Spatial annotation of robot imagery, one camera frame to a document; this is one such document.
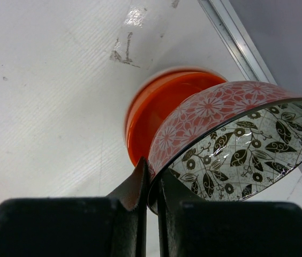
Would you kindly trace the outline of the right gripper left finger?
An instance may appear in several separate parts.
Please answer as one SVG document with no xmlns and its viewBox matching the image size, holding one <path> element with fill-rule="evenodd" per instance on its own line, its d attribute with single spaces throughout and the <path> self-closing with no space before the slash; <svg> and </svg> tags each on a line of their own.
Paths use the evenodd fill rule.
<svg viewBox="0 0 302 257">
<path fill-rule="evenodd" d="M 148 169 L 102 197 L 22 198 L 0 204 L 0 256 L 145 256 Z"/>
</svg>

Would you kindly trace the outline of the pink floral ceramic bowl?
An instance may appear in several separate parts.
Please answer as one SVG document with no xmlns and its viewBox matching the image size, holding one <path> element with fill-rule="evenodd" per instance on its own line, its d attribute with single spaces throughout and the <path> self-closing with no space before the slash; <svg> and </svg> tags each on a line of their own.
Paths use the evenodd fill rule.
<svg viewBox="0 0 302 257">
<path fill-rule="evenodd" d="M 148 204 L 170 172 L 207 201 L 241 201 L 302 163 L 302 97 L 259 81 L 226 82 L 183 101 L 160 125 L 148 155 Z"/>
</svg>

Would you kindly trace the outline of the large orange ceramic bowl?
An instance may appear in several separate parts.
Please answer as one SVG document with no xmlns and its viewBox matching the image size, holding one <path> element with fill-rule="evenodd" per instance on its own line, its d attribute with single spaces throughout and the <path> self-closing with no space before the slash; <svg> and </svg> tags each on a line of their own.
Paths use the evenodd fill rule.
<svg viewBox="0 0 302 257">
<path fill-rule="evenodd" d="M 148 156 L 156 131 L 185 99 L 225 82 L 211 73 L 178 72 L 149 84 L 129 113 L 126 147 L 132 164 L 136 165 L 139 158 Z"/>
</svg>

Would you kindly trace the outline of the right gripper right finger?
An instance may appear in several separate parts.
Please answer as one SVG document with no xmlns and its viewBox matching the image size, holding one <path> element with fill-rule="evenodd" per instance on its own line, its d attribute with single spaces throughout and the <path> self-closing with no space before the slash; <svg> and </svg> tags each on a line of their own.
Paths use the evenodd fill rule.
<svg viewBox="0 0 302 257">
<path fill-rule="evenodd" d="M 208 202 L 166 171 L 158 183 L 161 256 L 302 256 L 302 209 Z"/>
</svg>

